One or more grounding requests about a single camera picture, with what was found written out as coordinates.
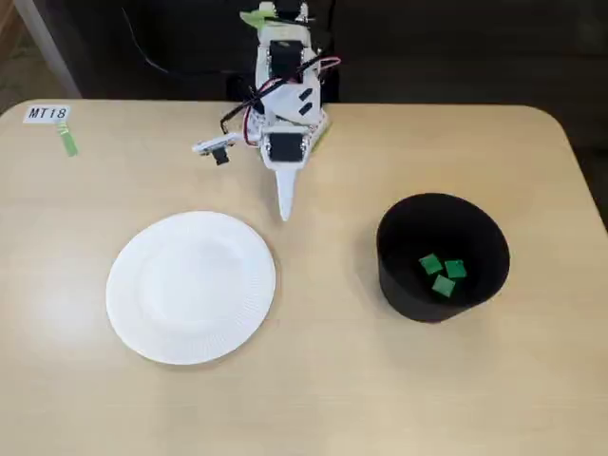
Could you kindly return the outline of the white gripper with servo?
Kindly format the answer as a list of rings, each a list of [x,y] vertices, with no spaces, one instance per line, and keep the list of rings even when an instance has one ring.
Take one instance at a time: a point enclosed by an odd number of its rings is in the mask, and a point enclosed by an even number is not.
[[[308,126],[278,123],[260,130],[259,151],[268,169],[275,171],[279,214],[287,221],[292,213],[299,170],[312,151],[313,132]]]

